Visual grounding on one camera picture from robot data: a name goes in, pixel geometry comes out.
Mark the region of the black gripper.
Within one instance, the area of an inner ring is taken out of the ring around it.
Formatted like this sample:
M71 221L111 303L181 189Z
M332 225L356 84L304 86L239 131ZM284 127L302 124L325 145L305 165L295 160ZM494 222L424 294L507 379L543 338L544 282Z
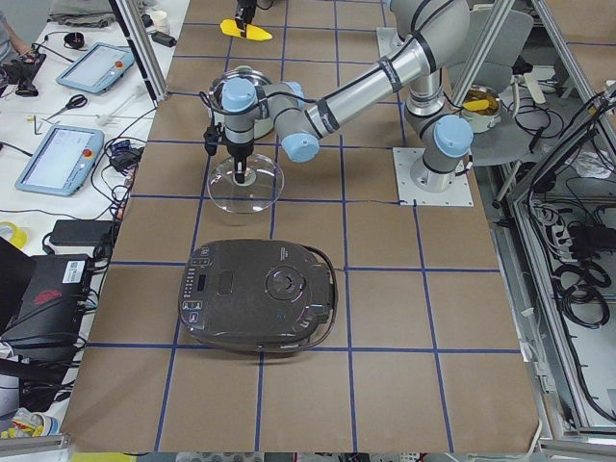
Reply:
M248 37L250 26L257 10L257 0L238 0L235 12L235 24L244 37Z
M248 171L248 160L251 155L251 143L229 142L229 154L235 160L235 181L241 185L244 182L244 174Z

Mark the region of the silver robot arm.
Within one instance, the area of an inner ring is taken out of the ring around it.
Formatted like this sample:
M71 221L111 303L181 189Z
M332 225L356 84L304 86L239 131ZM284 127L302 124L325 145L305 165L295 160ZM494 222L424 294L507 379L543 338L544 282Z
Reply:
M242 77L222 87L222 140L233 159L233 178L246 180L247 160L254 148L254 125L270 119L288 157L297 163L312 160L320 141L391 94L412 84L413 113L425 116L429 106L441 108L442 92L428 92L430 79L441 76L470 26L465 1L391 1L401 43L366 72L315 100L302 98L297 82L255 86Z

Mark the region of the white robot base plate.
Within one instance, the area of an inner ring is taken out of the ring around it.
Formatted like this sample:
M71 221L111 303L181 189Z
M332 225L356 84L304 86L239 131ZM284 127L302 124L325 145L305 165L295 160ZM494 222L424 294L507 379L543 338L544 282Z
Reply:
M424 165L423 148L393 149L398 202L407 206L473 207L462 160L453 172L435 173Z

